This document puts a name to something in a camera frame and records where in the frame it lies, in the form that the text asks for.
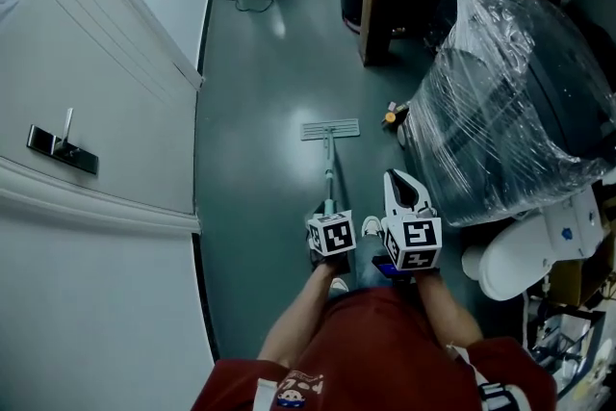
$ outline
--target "maroon t-shirt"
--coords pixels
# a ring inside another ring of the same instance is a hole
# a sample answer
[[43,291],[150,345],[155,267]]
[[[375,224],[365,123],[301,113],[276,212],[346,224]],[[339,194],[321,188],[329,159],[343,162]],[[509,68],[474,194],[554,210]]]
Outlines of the maroon t-shirt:
[[[481,341],[468,352],[489,382],[522,389],[533,411],[555,409],[552,377],[515,340]],[[333,303],[293,369],[218,361],[192,411],[251,410],[259,378],[278,383],[272,410],[481,409],[473,369],[452,359],[425,315],[392,288]]]

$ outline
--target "mop head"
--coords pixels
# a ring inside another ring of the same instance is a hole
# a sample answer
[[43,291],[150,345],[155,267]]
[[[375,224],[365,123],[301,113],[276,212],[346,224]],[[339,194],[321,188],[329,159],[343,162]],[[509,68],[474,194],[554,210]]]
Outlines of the mop head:
[[313,141],[324,139],[327,131],[331,129],[334,138],[355,138],[359,136],[359,120],[348,118],[346,120],[328,120],[315,123],[301,124],[301,139]]

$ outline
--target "green floor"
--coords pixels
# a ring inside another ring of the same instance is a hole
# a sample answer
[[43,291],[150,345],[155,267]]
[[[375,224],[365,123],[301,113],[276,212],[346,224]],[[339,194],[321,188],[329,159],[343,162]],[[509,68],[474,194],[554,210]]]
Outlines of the green floor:
[[[413,95],[431,58],[402,40],[390,65],[365,69],[357,42],[341,21],[340,0],[275,0],[266,13],[214,0],[197,112],[196,202],[222,357],[256,356],[310,273],[303,221],[323,200],[324,158],[320,141],[299,139],[300,124],[359,118],[361,137],[337,143],[339,197],[357,228],[382,213],[383,172],[404,168],[396,137],[380,121],[390,101]],[[483,296],[459,254],[457,235],[448,235],[444,276],[461,302],[492,320],[489,333],[502,333],[511,305]]]

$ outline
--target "door handle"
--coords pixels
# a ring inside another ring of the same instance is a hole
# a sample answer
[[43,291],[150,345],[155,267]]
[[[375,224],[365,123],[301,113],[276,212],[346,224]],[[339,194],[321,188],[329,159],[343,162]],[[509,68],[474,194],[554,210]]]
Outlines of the door handle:
[[36,125],[32,125],[26,145],[49,158],[96,175],[98,173],[98,157],[68,142],[72,119],[73,109],[69,108],[64,121],[64,131],[60,138]]

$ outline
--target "plastic wrap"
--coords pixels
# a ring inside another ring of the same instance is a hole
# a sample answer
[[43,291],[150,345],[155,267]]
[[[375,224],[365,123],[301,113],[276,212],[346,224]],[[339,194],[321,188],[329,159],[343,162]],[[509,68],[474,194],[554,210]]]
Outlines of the plastic wrap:
[[455,23],[404,130],[447,223],[553,204],[613,168],[614,97],[561,10],[547,0],[443,5]]

